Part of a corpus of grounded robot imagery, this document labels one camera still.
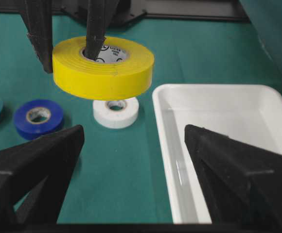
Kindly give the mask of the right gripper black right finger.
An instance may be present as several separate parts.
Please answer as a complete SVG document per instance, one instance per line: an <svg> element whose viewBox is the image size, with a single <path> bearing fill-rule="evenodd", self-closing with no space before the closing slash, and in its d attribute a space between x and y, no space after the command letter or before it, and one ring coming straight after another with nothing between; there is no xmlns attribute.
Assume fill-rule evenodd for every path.
<svg viewBox="0 0 282 233"><path fill-rule="evenodd" d="M187 125L185 144L214 224L282 231L282 155Z"/></svg>

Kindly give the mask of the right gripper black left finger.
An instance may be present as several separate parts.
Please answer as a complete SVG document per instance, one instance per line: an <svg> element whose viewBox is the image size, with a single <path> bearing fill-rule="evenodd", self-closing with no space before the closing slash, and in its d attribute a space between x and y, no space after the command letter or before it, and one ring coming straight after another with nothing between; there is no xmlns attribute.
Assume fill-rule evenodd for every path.
<svg viewBox="0 0 282 233"><path fill-rule="evenodd" d="M57 222L84 140L76 125L0 150L0 226Z"/></svg>

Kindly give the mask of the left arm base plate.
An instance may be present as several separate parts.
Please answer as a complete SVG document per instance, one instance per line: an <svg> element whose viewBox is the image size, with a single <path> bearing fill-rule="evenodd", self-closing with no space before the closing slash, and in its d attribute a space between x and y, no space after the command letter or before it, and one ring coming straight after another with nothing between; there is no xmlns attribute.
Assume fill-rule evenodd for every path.
<svg viewBox="0 0 282 233"><path fill-rule="evenodd" d="M122 27L144 18L249 22L238 0L54 0L55 14L65 14L87 24Z"/></svg>

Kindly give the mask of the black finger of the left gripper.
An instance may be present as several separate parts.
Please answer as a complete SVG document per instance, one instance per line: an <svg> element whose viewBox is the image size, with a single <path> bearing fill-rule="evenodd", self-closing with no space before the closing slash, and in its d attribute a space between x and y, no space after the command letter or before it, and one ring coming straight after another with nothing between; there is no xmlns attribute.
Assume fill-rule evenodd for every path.
<svg viewBox="0 0 282 233"><path fill-rule="evenodd" d="M116 12L118 0L89 0L86 57L96 60L105 41L107 27Z"/></svg>
<svg viewBox="0 0 282 233"><path fill-rule="evenodd" d="M28 30L35 53L46 73L53 72L53 30L51 0L16 0L14 1Z"/></svg>

